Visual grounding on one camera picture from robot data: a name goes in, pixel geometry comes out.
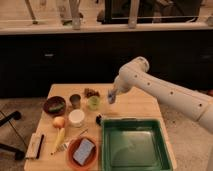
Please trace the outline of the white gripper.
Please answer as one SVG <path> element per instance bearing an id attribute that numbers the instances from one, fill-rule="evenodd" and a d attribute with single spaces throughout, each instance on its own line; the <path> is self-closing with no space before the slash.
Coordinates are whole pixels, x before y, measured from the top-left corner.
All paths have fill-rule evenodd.
<path id="1" fill-rule="evenodd" d="M 110 95 L 112 98 L 116 98 L 117 95 L 123 93 L 123 82 L 122 79 L 117 76 L 113 83 L 113 88 L 110 90 Z"/>

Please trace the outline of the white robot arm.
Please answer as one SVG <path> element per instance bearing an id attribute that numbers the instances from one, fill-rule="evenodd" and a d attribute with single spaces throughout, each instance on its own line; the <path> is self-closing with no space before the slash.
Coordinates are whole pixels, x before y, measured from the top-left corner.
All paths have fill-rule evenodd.
<path id="1" fill-rule="evenodd" d="M 108 102 L 113 104 L 117 95 L 136 87 L 182 112 L 213 134 L 213 97 L 158 79 L 148 74 L 148 70 L 149 62 L 141 56 L 124 64 L 113 88 L 108 91 Z"/>

